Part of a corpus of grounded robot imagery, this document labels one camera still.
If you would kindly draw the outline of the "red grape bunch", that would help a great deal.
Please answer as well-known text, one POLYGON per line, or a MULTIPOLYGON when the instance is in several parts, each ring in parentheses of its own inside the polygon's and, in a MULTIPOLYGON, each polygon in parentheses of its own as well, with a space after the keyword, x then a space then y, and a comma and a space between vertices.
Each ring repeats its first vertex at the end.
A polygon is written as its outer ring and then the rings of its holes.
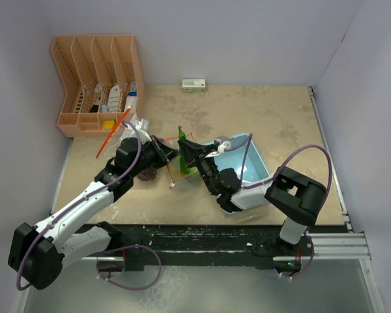
POLYGON ((156 168, 150 167, 140 172, 137 178, 142 181, 154 181, 156 179, 157 172, 158 170, 156 168))

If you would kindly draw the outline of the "clear orange-zip bag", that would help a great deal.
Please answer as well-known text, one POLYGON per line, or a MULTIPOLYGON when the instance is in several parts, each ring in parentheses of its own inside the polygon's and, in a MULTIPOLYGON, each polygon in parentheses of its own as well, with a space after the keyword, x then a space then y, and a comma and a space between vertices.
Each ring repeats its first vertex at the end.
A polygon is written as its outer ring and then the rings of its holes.
POLYGON ((154 181, 162 160, 157 148, 159 142, 147 133, 146 121, 136 116, 131 121, 122 121, 103 148, 102 155, 108 160, 94 181, 108 184, 118 177, 154 181))

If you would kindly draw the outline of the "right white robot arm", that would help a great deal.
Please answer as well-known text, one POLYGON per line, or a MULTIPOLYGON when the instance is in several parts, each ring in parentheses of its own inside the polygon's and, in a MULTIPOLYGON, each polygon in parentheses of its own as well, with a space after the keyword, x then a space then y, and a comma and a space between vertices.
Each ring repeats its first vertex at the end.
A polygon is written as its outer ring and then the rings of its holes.
POLYGON ((215 157, 235 150, 230 141, 215 140, 203 145, 179 139, 178 145, 186 166, 197 168, 207 190, 225 212, 239 213, 270 203, 286 216, 276 241, 278 250, 284 255, 292 255, 299 249, 300 239, 307 228, 315 225, 331 185, 322 185, 289 168, 288 163, 304 150, 316 148, 331 165, 331 157, 324 147, 311 144, 300 147, 269 178, 244 184, 241 173, 233 168, 219 170, 214 161, 215 157))

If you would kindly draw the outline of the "green chili pepper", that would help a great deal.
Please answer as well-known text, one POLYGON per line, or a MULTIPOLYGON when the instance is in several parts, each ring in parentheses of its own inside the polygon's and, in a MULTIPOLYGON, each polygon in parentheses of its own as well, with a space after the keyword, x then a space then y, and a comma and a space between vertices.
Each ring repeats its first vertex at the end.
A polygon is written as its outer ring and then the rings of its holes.
MULTIPOLYGON (((181 125, 178 126, 178 137, 179 140, 186 140, 186 134, 184 133, 181 125)), ((182 176, 185 176, 188 175, 189 173, 194 172, 195 170, 187 167, 186 161, 184 159, 184 155, 182 153, 182 149, 179 148, 179 150, 180 150, 180 156, 179 156, 180 174, 182 176)))

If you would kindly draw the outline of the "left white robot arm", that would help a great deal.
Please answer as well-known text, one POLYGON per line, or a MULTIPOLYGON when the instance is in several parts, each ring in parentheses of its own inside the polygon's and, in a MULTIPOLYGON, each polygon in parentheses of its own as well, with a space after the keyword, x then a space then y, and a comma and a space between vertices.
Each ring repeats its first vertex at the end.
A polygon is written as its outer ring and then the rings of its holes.
POLYGON ((79 196, 33 226, 19 225, 8 257, 8 265, 17 272, 17 289, 23 291, 33 286, 43 290, 64 268, 83 257, 118 253, 122 234, 109 223, 100 222, 83 233, 78 230, 126 194, 134 185, 134 177, 149 168, 163 168, 178 155, 177 149, 156 136, 146 142, 126 138, 79 196))

